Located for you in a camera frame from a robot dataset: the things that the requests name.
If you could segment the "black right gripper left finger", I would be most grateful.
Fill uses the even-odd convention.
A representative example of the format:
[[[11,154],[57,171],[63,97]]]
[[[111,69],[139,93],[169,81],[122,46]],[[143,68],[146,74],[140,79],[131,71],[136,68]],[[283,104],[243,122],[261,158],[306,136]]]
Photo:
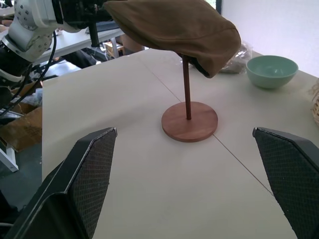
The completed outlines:
[[[77,140],[44,179],[7,239],[91,239],[109,186],[117,130]]]

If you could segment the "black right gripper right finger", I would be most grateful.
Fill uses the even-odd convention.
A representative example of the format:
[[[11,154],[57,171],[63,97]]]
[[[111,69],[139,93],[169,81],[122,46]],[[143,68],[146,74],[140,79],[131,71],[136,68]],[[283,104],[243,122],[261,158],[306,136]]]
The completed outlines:
[[[273,195],[299,239],[319,237],[319,149],[305,138],[262,127],[252,133]]]

